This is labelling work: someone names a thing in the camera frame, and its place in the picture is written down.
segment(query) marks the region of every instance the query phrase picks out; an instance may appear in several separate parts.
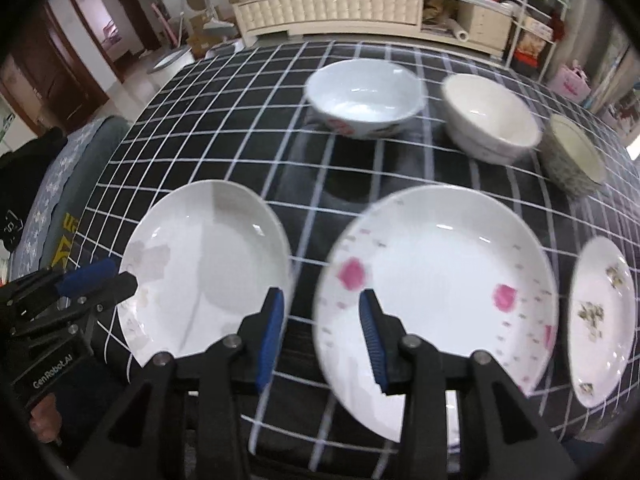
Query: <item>black and white checkered tablecloth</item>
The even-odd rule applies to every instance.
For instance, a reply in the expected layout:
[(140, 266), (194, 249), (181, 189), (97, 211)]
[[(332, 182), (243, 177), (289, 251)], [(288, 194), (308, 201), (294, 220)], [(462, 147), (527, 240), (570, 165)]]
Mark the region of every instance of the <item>black and white checkered tablecloth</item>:
[[(376, 141), (336, 137), (314, 121), (303, 85), (329, 63), (388, 59), (426, 82), (428, 103), (407, 130)], [(468, 158), (444, 130), (441, 81), (451, 73), (494, 79), (520, 95), (540, 126), (559, 112), (581, 124), (602, 152), (607, 183), (569, 200), (546, 176), (536, 152), (514, 166)], [(369, 204), (399, 189), (448, 183), (479, 189), (512, 208), (533, 229), (558, 279), (561, 311), (576, 255), (593, 236), (625, 254), (638, 291), (638, 173), (615, 133), (575, 104), (514, 72), (436, 51), (372, 43), (302, 43), (258, 48), (184, 68), (154, 98), (116, 150), (82, 216), (70, 260), (119, 261), (151, 206), (194, 180), (224, 178), (250, 187), (276, 212), (289, 237), (297, 287), (271, 386), (243, 399), (251, 452), (318, 472), (384, 478), (395, 446), (357, 423), (336, 402), (312, 343), (312, 298), (332, 244)], [(574, 399), (563, 333), (530, 401), (559, 438), (597, 428), (628, 406), (640, 381), (634, 342), (620, 386), (588, 412)], [(96, 355), (130, 380), (140, 370), (114, 311), (94, 331)]]

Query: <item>pink bag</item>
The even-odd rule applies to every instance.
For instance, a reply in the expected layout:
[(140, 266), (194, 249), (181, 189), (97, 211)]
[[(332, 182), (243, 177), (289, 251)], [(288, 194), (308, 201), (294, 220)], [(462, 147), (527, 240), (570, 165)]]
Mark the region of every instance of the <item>pink bag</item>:
[(591, 88), (589, 88), (586, 79), (587, 76), (579, 68), (571, 70), (567, 65), (562, 65), (549, 85), (547, 85), (547, 88), (574, 103), (580, 104), (591, 93)]

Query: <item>paper roll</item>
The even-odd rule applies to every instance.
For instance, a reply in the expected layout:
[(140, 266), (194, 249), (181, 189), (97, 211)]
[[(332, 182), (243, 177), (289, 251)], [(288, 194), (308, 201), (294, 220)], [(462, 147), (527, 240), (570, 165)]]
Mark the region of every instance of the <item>paper roll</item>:
[(456, 37), (458, 41), (467, 41), (469, 39), (469, 33), (462, 27), (456, 20), (447, 18), (442, 22)]

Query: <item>white shelf rack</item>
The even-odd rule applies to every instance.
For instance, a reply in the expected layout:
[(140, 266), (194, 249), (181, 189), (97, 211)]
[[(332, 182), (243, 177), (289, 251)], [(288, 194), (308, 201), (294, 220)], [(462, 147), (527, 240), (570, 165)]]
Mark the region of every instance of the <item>white shelf rack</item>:
[[(515, 2), (517, 2), (518, 4), (520, 4), (520, 13), (517, 16), (516, 19), (513, 20), (513, 23), (516, 26), (514, 35), (513, 35), (513, 41), (511, 42), (511, 48), (509, 50), (509, 55), (507, 56), (506, 62), (505, 62), (505, 66), (509, 67), (511, 66), (511, 61), (513, 60), (513, 54), (515, 53), (516, 50), (516, 46), (518, 45), (518, 40), (520, 39), (520, 35), (522, 33), (522, 31), (524, 30), (525, 32), (529, 32), (539, 38), (542, 38), (539, 34), (533, 32), (532, 30), (529, 30), (528, 28), (524, 27), (524, 19), (527, 16), (527, 9), (532, 10), (532, 16), (535, 18), (536, 15), (538, 16), (543, 16), (544, 18), (550, 20), (551, 16), (549, 16), (548, 14), (546, 14), (545, 12), (542, 12), (541, 10), (537, 9), (536, 7), (532, 6), (529, 3), (529, 0), (513, 0)], [(561, 20), (565, 20), (566, 18), (566, 13), (567, 10), (569, 9), (569, 4), (570, 4), (570, 0), (555, 0), (558, 4), (560, 4), (560, 6), (562, 7), (562, 10), (560, 11), (560, 19)], [(557, 41), (549, 41), (546, 38), (542, 38), (543, 40), (545, 40), (547, 43), (551, 43), (551, 48), (549, 49), (549, 52), (546, 54), (546, 59), (544, 62), (544, 65), (542, 67), (542, 70), (540, 71), (540, 75), (538, 76), (538, 82), (540, 83), (542, 81), (542, 78), (545, 76), (546, 73), (546, 69), (549, 67), (549, 62), (551, 62), (551, 58), (554, 55), (554, 52), (556, 51), (556, 46), (558, 46), (558, 42)]]

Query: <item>screw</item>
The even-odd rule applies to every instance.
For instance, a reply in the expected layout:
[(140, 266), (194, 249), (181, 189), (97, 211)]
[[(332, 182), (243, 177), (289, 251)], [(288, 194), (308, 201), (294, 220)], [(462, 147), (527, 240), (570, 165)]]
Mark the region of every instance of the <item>screw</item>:
[(410, 349), (418, 348), (418, 346), (422, 344), (422, 340), (420, 339), (420, 337), (415, 334), (407, 334), (405, 336), (402, 336), (401, 342), (405, 348)]
[(229, 334), (222, 340), (227, 348), (238, 348), (242, 344), (242, 338), (238, 334)]
[(156, 366), (164, 366), (174, 358), (169, 352), (158, 352), (152, 357)]
[(474, 359), (478, 364), (487, 365), (491, 362), (491, 355), (489, 352), (485, 352), (484, 350), (478, 350), (474, 352)]

